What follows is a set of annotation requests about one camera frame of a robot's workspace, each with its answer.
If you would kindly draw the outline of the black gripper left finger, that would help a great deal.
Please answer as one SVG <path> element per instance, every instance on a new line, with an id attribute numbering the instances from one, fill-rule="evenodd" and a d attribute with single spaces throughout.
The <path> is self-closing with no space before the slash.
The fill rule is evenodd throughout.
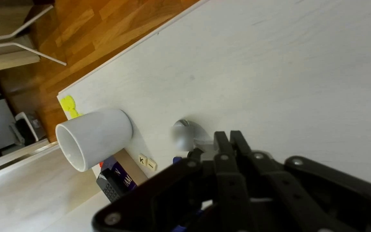
<path id="1" fill-rule="evenodd" d="M 202 161 L 193 149 L 91 220 L 93 232 L 253 232 L 255 220 L 236 148 L 213 133 L 217 153 Z"/>

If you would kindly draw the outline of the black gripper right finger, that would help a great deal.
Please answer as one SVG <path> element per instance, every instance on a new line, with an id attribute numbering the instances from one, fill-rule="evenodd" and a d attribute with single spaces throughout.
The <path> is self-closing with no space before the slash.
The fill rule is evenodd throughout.
<path id="1" fill-rule="evenodd" d="M 262 150 L 252 150 L 238 130 L 230 131 L 230 143 L 297 228 L 371 232 L 369 181 L 302 155 L 291 155 L 279 163 Z"/>

